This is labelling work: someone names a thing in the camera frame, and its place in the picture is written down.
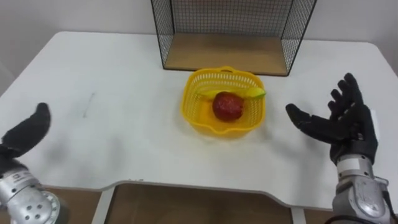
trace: yellow banana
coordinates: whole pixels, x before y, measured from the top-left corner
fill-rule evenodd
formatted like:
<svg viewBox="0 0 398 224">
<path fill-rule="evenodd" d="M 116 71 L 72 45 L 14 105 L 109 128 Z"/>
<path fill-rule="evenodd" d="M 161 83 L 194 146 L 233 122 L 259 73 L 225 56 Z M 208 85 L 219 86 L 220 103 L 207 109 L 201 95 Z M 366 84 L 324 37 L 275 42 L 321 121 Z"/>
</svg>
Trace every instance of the yellow banana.
<svg viewBox="0 0 398 224">
<path fill-rule="evenodd" d="M 250 99 L 250 98 L 261 98 L 266 95 L 266 91 L 262 88 L 252 87 L 246 89 L 237 89 L 237 90 L 207 90 L 207 91 L 198 91 L 197 94 L 204 96 L 210 100 L 214 99 L 217 94 L 222 91 L 234 93 L 241 98 Z"/>
</svg>

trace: table leg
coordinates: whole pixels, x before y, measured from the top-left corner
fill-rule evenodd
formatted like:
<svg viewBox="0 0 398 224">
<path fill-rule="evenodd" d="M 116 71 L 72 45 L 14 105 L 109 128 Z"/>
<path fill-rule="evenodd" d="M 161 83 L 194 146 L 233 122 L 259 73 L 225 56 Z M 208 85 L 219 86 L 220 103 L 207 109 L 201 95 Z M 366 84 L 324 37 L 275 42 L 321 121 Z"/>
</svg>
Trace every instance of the table leg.
<svg viewBox="0 0 398 224">
<path fill-rule="evenodd" d="M 293 224 L 305 224 L 305 214 L 302 208 L 291 208 Z"/>
<path fill-rule="evenodd" d="M 105 223 L 106 215 L 108 214 L 109 206 L 111 205 L 114 188 L 115 187 L 112 187 L 102 192 L 91 224 Z"/>
</svg>

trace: white table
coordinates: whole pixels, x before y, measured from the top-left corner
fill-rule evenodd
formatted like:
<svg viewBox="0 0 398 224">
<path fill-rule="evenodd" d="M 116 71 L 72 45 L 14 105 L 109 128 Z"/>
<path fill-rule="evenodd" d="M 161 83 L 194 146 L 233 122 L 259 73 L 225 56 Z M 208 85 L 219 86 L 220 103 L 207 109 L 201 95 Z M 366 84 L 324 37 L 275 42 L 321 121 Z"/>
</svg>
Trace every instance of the white table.
<svg viewBox="0 0 398 224">
<path fill-rule="evenodd" d="M 264 124 L 225 141 L 201 136 L 183 120 L 178 107 L 190 72 L 162 69 L 155 35 L 61 32 L 0 98 L 0 133 L 43 101 L 52 126 L 21 161 L 45 185 L 227 189 L 267 194 L 290 207 L 329 209 L 337 184 L 329 146 L 296 129 L 285 105 L 328 116 L 330 91 L 346 72 L 377 112 L 374 171 L 389 179 L 398 210 L 398 79 L 377 47 L 366 43 L 303 41 L 289 77 L 261 77 L 268 92 Z"/>
</svg>

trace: black wire frame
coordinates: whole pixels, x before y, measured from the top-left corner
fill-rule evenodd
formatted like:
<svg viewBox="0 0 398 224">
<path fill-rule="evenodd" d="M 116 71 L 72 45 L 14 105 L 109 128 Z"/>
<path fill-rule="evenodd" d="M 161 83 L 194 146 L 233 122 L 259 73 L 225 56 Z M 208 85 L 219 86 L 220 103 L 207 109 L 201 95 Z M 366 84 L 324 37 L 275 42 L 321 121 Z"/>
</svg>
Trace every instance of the black wire frame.
<svg viewBox="0 0 398 224">
<path fill-rule="evenodd" d="M 292 1 L 281 38 L 287 76 L 290 75 L 290 71 L 292 70 L 316 3 L 317 0 Z"/>
<path fill-rule="evenodd" d="M 175 33 L 172 0 L 151 0 L 150 3 L 155 20 L 160 59 L 165 68 Z"/>
<path fill-rule="evenodd" d="M 290 74 L 317 0 L 151 0 L 164 69 L 176 32 L 281 39 Z"/>
</svg>

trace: red apple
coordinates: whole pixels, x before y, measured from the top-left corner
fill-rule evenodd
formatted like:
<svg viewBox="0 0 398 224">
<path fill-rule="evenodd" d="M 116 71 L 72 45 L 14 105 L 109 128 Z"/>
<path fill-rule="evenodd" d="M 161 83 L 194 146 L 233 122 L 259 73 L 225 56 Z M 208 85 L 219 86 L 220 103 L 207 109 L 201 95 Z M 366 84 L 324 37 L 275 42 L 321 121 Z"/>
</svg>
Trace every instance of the red apple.
<svg viewBox="0 0 398 224">
<path fill-rule="evenodd" d="M 237 120 L 243 114 L 243 99 L 234 93 L 218 93 L 213 100 L 213 112 L 222 121 Z"/>
</svg>

